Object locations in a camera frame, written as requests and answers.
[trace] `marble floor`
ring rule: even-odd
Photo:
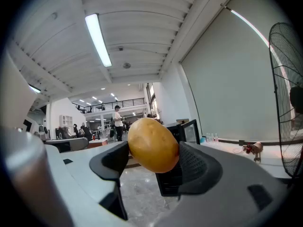
[[[128,222],[135,227],[152,227],[178,204],[177,197],[161,196],[156,174],[143,166],[125,169],[120,182]]]

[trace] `fluorescent light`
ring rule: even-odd
[[[37,92],[37,93],[40,93],[40,92],[41,92],[40,89],[38,89],[38,88],[36,88],[36,87],[34,87],[34,86],[30,85],[30,84],[29,84],[29,87],[30,87],[33,91],[35,91],[35,92]]]
[[[248,24],[248,25],[249,25],[249,26],[250,26],[250,27],[259,35],[259,37],[263,40],[263,42],[264,42],[264,43],[266,44],[266,46],[269,48],[269,42],[268,42],[268,40],[264,37],[264,35],[262,35],[262,33],[261,33],[260,31],[257,30],[256,27],[253,26],[252,23],[250,23],[246,18],[244,18],[243,16],[241,16],[240,14],[238,14],[236,11],[231,10],[231,12],[232,12],[234,15],[238,16],[240,19],[242,19],[246,24]],[[281,73],[282,73],[283,77],[285,78],[285,79],[284,79],[284,80],[285,80],[285,85],[286,85],[287,92],[288,92],[288,95],[289,95],[289,94],[290,94],[290,83],[289,83],[289,80],[288,80],[287,73],[286,73],[284,67],[281,66],[282,63],[281,63],[281,61],[280,61],[278,55],[276,54],[275,50],[272,48],[272,46],[270,46],[270,51],[272,52],[272,54],[273,54],[275,60],[277,61],[278,65],[279,65],[279,67],[280,67]],[[292,117],[292,118],[295,117],[294,111],[293,111],[293,110],[291,111],[291,117]]]
[[[259,36],[260,38],[264,41],[266,46],[269,48],[269,42],[267,39],[261,34],[260,31],[257,30],[256,27],[254,27],[246,18],[242,17],[240,14],[238,14],[236,11],[232,10],[231,11],[233,14],[237,15],[240,19],[242,19],[245,23],[247,23]]]
[[[101,33],[101,28],[99,25],[98,15],[92,14],[85,17],[85,22],[87,28],[89,29],[90,37],[93,40],[95,48],[98,52],[100,59],[105,67],[111,66],[112,62],[108,56],[107,49],[105,47],[105,43],[103,40],[103,36]]]

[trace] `white shirt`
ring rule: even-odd
[[[115,126],[116,127],[123,126],[123,123],[122,123],[120,117],[121,116],[120,116],[120,114],[118,112],[114,112],[113,113],[113,119],[118,119],[118,121],[115,121]]]

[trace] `electric fan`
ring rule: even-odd
[[[271,27],[269,54],[282,162],[294,179],[303,173],[303,51],[291,25],[277,23]]]

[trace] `small figurine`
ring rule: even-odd
[[[247,143],[247,145],[243,145],[243,150],[245,150],[247,154],[252,152],[254,155],[256,155],[254,161],[259,161],[261,163],[261,151],[263,151],[263,145],[260,142],[253,145]]]

